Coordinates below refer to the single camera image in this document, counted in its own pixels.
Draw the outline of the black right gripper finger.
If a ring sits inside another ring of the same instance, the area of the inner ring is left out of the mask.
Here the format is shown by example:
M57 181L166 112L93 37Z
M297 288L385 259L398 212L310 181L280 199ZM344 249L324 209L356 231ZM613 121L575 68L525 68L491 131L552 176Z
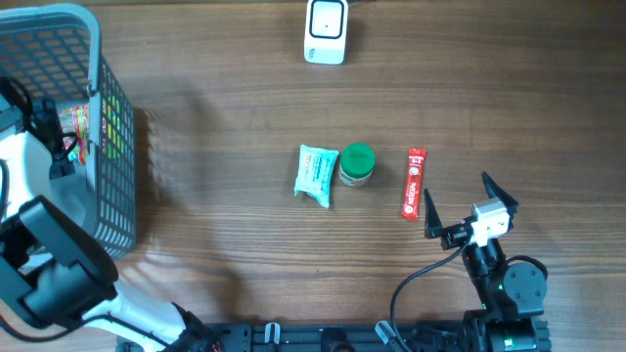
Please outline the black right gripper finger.
M429 189L424 189L425 198L425 237L427 239L440 238L443 232L443 226L436 206L432 200Z
M488 197L497 198L501 201L509 213L517 213L517 200L504 191L486 171L481 173L481 177Z

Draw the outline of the red Nescafe stick sachet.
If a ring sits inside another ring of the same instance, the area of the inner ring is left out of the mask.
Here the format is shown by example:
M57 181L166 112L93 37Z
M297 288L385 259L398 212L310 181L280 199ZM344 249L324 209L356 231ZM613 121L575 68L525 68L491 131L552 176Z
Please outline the red Nescafe stick sachet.
M426 149L408 151L405 197L401 215L408 220L419 219L420 194L426 159Z

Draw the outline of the green lid jar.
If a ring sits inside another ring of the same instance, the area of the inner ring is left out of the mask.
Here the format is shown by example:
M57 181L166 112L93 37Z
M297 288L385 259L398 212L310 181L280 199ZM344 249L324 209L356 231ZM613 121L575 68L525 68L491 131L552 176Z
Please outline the green lid jar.
M364 143L347 146L339 160L339 178L349 187L363 186L372 176L376 165L376 154Z

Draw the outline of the mint toilet wipes pack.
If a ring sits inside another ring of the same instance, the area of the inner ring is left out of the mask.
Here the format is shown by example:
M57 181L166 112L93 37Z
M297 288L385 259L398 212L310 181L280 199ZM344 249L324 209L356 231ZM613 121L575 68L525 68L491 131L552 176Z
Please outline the mint toilet wipes pack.
M324 208L330 207L331 182L339 151L301 145L294 194L306 193Z

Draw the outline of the colourful candy bag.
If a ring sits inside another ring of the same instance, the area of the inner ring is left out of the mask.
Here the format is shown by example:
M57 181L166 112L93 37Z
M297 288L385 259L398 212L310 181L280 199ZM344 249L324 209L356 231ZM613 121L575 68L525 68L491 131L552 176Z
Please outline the colourful candy bag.
M78 105L59 111L59 120L65 134L74 133L75 137L64 137L64 149L72 162L86 163L89 155L87 139L89 135L89 105Z

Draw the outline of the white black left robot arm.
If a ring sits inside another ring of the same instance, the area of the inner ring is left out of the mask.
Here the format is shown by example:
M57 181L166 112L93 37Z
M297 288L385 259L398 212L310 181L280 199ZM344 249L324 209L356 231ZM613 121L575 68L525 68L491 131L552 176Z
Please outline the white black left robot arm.
M1 79L1 299L26 324L106 330L145 351L217 351L218 335L175 303L124 282L110 256L52 201L50 168L65 137L50 102Z

